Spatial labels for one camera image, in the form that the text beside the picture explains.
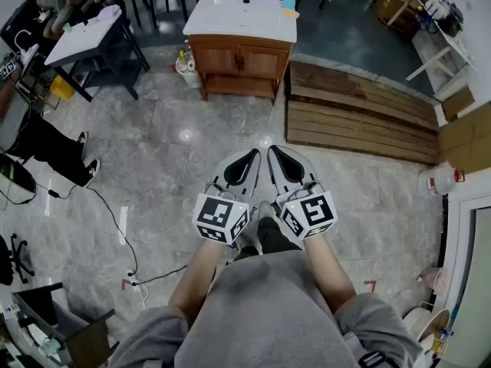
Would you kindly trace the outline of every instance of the white countertop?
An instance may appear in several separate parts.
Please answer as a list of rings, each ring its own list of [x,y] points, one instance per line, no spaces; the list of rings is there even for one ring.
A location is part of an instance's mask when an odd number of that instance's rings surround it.
[[[297,22],[282,13],[280,0],[199,0],[185,35],[243,35],[296,42]]]
[[[121,10],[109,19],[92,18],[87,26],[83,22],[75,25],[70,32],[63,33],[44,64],[53,64],[74,54],[98,47],[120,15]]]

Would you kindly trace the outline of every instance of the wooden cabinet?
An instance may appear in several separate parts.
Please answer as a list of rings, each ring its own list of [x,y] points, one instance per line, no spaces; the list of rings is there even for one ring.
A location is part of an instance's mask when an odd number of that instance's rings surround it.
[[[272,48],[240,47],[240,74],[282,79],[288,51]]]
[[[292,43],[235,35],[191,35],[203,98],[208,93],[275,98]]]
[[[239,46],[234,44],[198,44],[193,55],[199,72],[239,75]]]

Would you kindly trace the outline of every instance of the black pants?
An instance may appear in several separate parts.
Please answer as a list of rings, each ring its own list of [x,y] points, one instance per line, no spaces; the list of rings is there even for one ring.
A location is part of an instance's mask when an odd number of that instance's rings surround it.
[[[275,252],[302,250],[298,245],[288,240],[279,229],[273,218],[259,220],[258,239],[262,246],[263,254],[274,254]],[[249,256],[259,255],[255,247],[244,247],[233,261],[239,261]]]
[[[48,163],[74,184],[87,184],[90,175],[82,161],[81,143],[68,139],[34,111],[25,114],[22,127],[8,154],[25,160],[33,156],[37,161]]]

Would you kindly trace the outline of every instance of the floor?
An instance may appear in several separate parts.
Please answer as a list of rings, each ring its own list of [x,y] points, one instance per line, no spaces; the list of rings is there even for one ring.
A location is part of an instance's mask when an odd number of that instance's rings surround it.
[[[142,75],[133,101],[122,88],[97,91],[92,103],[78,95],[45,114],[65,135],[90,132],[86,159],[102,168],[91,185],[112,208],[138,257],[140,280],[175,270],[193,256],[200,238],[191,215],[215,166],[239,150],[257,147],[263,156],[259,185],[252,198],[275,198],[265,151],[283,140],[283,100],[215,94],[201,101],[171,71],[179,47],[146,48],[150,73]],[[377,281],[376,292],[400,314],[430,296],[415,278],[435,265],[440,248],[441,204],[417,191],[422,166],[376,156],[292,146],[313,163],[331,190],[338,223],[325,234],[358,292]],[[39,184],[68,194],[72,184],[44,163],[28,161]],[[110,332],[121,338],[142,311],[141,297],[122,291],[134,267],[128,246],[120,244],[110,213],[94,192],[75,188],[66,200],[43,189],[23,206],[0,212],[0,234],[28,241],[34,285],[62,281],[71,309],[95,318],[114,308]],[[223,251],[223,264],[232,258]],[[181,274],[148,284],[147,307],[165,304]]]
[[[130,0],[126,0],[134,33],[143,46],[183,43],[184,17],[179,0],[170,1],[166,12],[165,0],[154,0],[159,28],[155,29],[141,0],[137,0],[142,27],[137,26]],[[337,61],[361,68],[404,84],[426,94],[433,89],[426,72],[411,82],[406,76],[415,71],[421,60],[410,40],[380,23],[372,9],[371,0],[329,0],[319,10],[321,0],[301,0],[297,20],[298,41],[295,52]],[[196,0],[186,0],[189,14]]]

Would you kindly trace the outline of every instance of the cardboard box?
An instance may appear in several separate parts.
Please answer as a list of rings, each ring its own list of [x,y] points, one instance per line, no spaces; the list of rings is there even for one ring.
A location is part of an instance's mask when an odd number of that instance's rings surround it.
[[[491,105],[485,104],[443,126],[438,134],[438,158],[466,174],[491,167]]]
[[[374,11],[377,19],[387,24],[392,17],[399,11],[406,0],[377,0],[374,4]],[[392,28],[401,34],[412,38],[419,26],[420,16],[411,7],[407,7],[391,25]]]

